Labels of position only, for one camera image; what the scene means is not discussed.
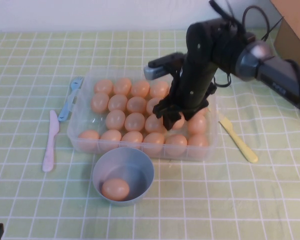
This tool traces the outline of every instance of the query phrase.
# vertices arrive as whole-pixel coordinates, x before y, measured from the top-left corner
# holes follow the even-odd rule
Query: cardboard box
[[[274,47],[283,59],[295,60],[300,65],[300,0],[271,0],[284,17]]]

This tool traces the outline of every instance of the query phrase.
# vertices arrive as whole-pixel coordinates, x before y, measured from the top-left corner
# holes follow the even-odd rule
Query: yellow plastic knife
[[[227,133],[230,135],[230,137],[233,139],[237,147],[240,149],[244,157],[250,162],[250,163],[256,163],[258,162],[258,156],[251,150],[250,147],[248,147],[245,142],[236,134],[234,131],[234,127],[231,123],[231,121],[226,118],[222,113],[219,114],[219,123],[223,126],[223,128],[227,131]]]

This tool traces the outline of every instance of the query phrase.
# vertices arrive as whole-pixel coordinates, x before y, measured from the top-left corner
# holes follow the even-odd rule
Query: white wall
[[[216,0],[227,9],[225,0]],[[271,25],[280,15],[270,0],[229,0],[236,18],[258,5]],[[209,0],[0,0],[0,31],[100,31],[187,29],[197,21],[218,17]],[[251,9],[247,27],[265,26]]]

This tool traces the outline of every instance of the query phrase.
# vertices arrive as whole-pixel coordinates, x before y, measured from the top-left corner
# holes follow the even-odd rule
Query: plastic container
[[[76,151],[93,153],[93,154],[104,154],[107,151],[117,147],[134,147],[138,148],[143,152],[146,152],[150,158],[161,158],[161,159],[172,159],[172,160],[185,160],[185,161],[206,161],[208,162],[215,151],[216,144],[218,141],[217,131],[217,104],[216,95],[211,95],[208,98],[210,111],[206,114],[207,120],[207,131],[206,136],[209,142],[208,147],[196,147],[187,146],[185,151],[179,155],[169,155],[168,152],[172,152],[173,149],[178,149],[179,146],[164,144],[161,151],[150,153],[148,150],[155,147],[155,144],[151,143],[128,143],[128,142],[111,142],[106,140],[89,140],[78,138],[78,135],[88,129],[96,130],[101,136],[105,131],[106,127],[106,116],[109,112],[103,114],[96,114],[91,110],[91,99],[94,95],[94,85],[102,79],[110,79],[114,83],[120,78],[130,78],[131,82],[145,80],[142,69],[140,70],[128,70],[120,68],[104,68],[104,69],[92,69],[84,77],[82,86],[80,89],[72,92],[68,97],[69,109],[72,112],[69,125],[67,128],[67,136],[69,137],[73,147]],[[173,78],[170,75],[163,76],[153,81],[149,81],[152,85],[155,81],[167,81],[171,84]],[[121,131],[122,136],[126,133],[125,130]],[[183,134],[187,140],[189,139],[187,133],[187,122],[179,130],[170,130],[166,133],[165,137],[172,134]]]
[[[102,195],[102,185],[109,179],[122,179],[129,185],[129,194],[123,201],[114,201]],[[132,147],[118,147],[108,151],[96,162],[92,182],[96,191],[111,204],[130,206],[140,202],[155,178],[155,167],[142,151]]]

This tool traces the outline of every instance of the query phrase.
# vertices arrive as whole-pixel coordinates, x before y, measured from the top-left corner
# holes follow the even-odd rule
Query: pink plastic knife
[[[59,121],[58,116],[54,110],[50,111],[50,127],[49,127],[49,137],[45,149],[42,170],[44,172],[50,172],[54,168],[55,164],[55,137],[59,132]]]

